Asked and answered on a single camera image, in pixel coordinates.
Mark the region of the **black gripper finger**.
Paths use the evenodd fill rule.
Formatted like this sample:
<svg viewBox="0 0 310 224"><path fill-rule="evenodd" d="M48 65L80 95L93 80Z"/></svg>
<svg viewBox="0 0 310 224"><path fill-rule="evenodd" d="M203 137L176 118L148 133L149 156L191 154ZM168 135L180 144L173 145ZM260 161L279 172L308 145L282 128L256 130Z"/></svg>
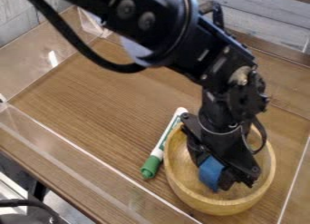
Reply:
<svg viewBox="0 0 310 224"><path fill-rule="evenodd" d="M187 152L196 167L199 167L211 156L208 149L192 135L187 136Z"/></svg>
<svg viewBox="0 0 310 224"><path fill-rule="evenodd" d="M231 167L224 167L217 181L219 189L229 190L235 183L240 183L239 171Z"/></svg>

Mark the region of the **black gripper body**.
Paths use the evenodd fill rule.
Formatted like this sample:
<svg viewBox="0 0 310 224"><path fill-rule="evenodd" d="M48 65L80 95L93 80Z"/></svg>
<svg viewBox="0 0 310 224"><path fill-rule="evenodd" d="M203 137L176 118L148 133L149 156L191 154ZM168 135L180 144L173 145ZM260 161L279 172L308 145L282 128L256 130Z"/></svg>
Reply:
<svg viewBox="0 0 310 224"><path fill-rule="evenodd" d="M262 174L254 155L266 145L264 127L258 119L233 122L224 103L203 93L199 113L185 112L180 121L185 136L192 135L200 141L224 167L239 171L240 183L251 188ZM256 150L247 143L251 125L259 128L262 135L262 145Z"/></svg>

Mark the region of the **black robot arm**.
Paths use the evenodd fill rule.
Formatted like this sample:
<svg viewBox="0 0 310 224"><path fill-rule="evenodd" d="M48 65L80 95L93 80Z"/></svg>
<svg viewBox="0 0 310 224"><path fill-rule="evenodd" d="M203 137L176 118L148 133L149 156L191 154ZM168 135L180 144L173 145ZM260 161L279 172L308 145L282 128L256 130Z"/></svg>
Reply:
<svg viewBox="0 0 310 224"><path fill-rule="evenodd" d="M197 0L66 0L121 37L132 61L119 64L88 47L45 0L28 1L96 65L117 73L164 66L200 86L200 109L180 117L200 180L212 190L251 186L262 169L247 136L263 127L256 115L268 97L252 53L225 31L220 5L209 5L207 17Z"/></svg>

